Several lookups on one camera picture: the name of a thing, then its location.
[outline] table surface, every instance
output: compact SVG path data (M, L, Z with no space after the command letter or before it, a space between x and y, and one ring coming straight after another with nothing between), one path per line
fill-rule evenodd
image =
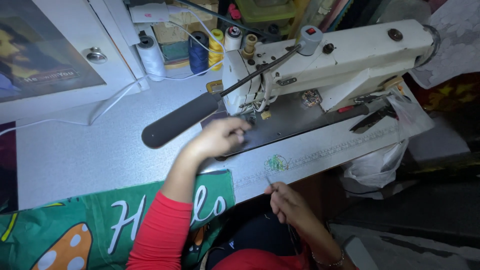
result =
M168 71L186 76L188 68ZM160 149L141 140L144 127L206 91L221 71L184 81L149 81L151 89L127 95L90 127L46 122L17 130L19 209L92 192L164 180L179 150L201 131L197 124ZM34 118L87 123L108 104L96 102ZM226 161L207 160L201 172L229 169L236 203L263 193L271 181L291 183L399 141L397 123L384 118L365 134L348 130L362 116L260 147ZM360 141L354 147L348 142ZM283 161L280 169L268 160Z

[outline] metal knob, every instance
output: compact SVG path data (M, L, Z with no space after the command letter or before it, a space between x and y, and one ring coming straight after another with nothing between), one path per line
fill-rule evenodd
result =
M87 54L87 59L94 64L103 64L107 62L107 57L102 53L102 50L98 47L91 47L90 53Z

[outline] red sleeve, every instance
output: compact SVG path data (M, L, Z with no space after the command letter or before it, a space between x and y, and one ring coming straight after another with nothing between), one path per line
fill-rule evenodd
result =
M159 191L140 225L127 269L180 269L192 205L171 200Z

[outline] white cabinet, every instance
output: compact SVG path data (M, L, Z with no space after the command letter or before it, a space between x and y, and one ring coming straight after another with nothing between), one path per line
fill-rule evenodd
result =
M0 123L105 100L134 81L86 0L0 0Z

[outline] hand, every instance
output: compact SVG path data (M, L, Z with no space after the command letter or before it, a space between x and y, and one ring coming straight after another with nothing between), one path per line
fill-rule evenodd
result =
M284 182L276 182L268 186L264 193L271 194L270 206L280 223L291 224L295 229L302 230L318 219L313 214L305 199Z
M186 146L199 160L227 153L244 141L243 132L251 129L246 121L237 117L213 120Z

